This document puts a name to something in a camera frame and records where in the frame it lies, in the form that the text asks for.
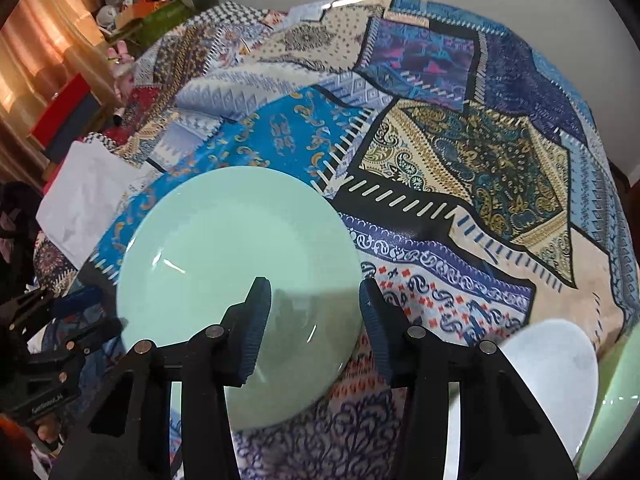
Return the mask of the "left hand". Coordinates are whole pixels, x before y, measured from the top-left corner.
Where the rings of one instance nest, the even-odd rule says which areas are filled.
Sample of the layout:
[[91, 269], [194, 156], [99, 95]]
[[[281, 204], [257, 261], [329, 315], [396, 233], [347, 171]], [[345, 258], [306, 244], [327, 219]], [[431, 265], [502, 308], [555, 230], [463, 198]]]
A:
[[38, 439], [47, 444], [60, 440], [61, 425], [55, 414], [50, 413], [36, 421]]

